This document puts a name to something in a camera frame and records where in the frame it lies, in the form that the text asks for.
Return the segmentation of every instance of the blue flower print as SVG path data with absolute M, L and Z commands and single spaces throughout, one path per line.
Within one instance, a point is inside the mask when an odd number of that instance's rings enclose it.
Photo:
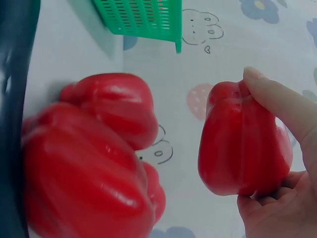
M 196 238 L 194 233 L 185 227 L 171 227 L 166 232 L 154 229 L 149 238 Z
M 138 37 L 134 36 L 124 36 L 123 38 L 123 50 L 127 51 L 135 47 L 138 42 Z
M 317 18 L 314 18 L 313 21 L 307 22 L 307 29 L 313 36 L 315 46 L 317 47 Z
M 248 18 L 263 19 L 270 24 L 279 22 L 278 8 L 271 0 L 240 0 L 243 14 Z

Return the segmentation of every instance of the green plastic basket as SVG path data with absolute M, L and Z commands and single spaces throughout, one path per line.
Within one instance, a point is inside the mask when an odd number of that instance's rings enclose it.
M 93 0 L 113 34 L 172 41 L 182 51 L 182 0 Z

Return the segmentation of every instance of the tablecloth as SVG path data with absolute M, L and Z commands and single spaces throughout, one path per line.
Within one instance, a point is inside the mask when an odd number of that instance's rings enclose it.
M 140 152 L 154 165 L 167 197 L 150 238 L 241 238 L 236 196 L 207 190 L 197 171 L 206 94 L 239 81 L 253 66 L 317 102 L 316 0 L 184 0 L 183 51 L 170 42 L 138 39 L 124 69 L 148 82 L 160 123 L 156 143 Z M 292 169 L 303 170 L 299 144 Z

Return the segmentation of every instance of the bell pepper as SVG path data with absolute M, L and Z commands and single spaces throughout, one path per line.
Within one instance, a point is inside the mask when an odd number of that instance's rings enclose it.
M 37 234 L 148 237 L 165 194 L 156 171 L 116 132 L 74 105 L 55 103 L 28 119 L 24 133 L 26 215 Z
M 0 0 L 0 237 L 26 238 L 21 125 L 40 0 Z
M 67 85 L 62 102 L 81 107 L 118 133 L 134 150 L 146 149 L 158 134 L 148 85 L 127 73 L 93 75 Z
M 284 124 L 255 101 L 244 81 L 214 86 L 206 111 L 198 170 L 207 188 L 217 195 L 275 191 L 293 160 Z

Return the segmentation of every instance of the cartoon face drawing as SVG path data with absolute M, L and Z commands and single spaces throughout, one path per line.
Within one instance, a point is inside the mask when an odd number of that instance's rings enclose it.
M 137 156 L 153 166 L 169 161 L 173 156 L 173 147 L 164 139 L 165 135 L 165 129 L 159 125 L 158 136 L 153 145 L 145 150 L 137 151 Z
M 193 9 L 183 10 L 183 40 L 188 45 L 200 45 L 223 35 L 217 16 Z

